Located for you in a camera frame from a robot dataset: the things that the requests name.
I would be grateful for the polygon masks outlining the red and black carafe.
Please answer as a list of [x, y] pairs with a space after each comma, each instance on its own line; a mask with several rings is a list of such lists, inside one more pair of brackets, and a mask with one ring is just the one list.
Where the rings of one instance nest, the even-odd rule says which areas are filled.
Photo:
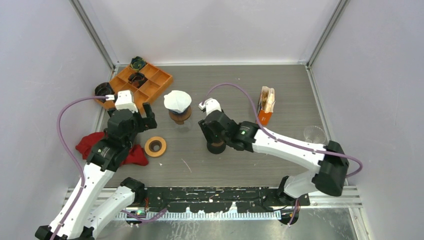
[[207, 142], [206, 147], [207, 147], [207, 150], [210, 153], [215, 154], [215, 155], [219, 155], [219, 154], [221, 154], [225, 151], [227, 145], [223, 141], [219, 142], [219, 143]]

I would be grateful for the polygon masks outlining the dark wooden dripper stand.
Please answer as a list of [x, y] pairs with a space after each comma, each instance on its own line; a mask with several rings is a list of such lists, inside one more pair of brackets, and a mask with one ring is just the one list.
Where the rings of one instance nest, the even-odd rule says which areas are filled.
[[169, 117], [177, 124], [183, 125], [186, 120], [192, 115], [192, 108], [189, 106], [184, 112], [177, 113], [175, 111], [169, 110]]

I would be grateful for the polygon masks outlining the white paper coffee filter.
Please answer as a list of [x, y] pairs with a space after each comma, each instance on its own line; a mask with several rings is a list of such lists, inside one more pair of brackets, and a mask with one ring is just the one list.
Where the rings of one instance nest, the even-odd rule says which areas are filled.
[[191, 103], [192, 98], [185, 91], [172, 90], [170, 93], [164, 95], [164, 107], [177, 114], [184, 113]]

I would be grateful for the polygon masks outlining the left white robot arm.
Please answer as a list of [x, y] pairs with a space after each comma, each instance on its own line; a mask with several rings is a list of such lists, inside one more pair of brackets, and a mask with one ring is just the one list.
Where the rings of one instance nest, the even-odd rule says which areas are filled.
[[145, 185], [127, 177], [111, 197], [93, 209], [106, 183], [129, 156], [137, 134], [157, 128], [150, 104], [145, 102], [142, 106], [145, 117], [128, 107], [110, 111], [105, 137], [91, 148], [76, 189], [57, 217], [49, 225], [38, 227], [37, 239], [94, 240], [124, 208], [138, 207], [146, 201]]

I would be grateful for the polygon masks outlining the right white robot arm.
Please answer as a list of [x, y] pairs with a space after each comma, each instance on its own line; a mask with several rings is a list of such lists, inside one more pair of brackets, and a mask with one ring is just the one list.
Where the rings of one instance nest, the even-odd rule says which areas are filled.
[[198, 122], [210, 152], [220, 154], [226, 147], [237, 151], [267, 154], [307, 169], [296, 176], [282, 178], [276, 195], [283, 205], [320, 191], [332, 197], [342, 195], [349, 162], [340, 144], [312, 144], [279, 135], [254, 122], [236, 123], [224, 112], [214, 110]]

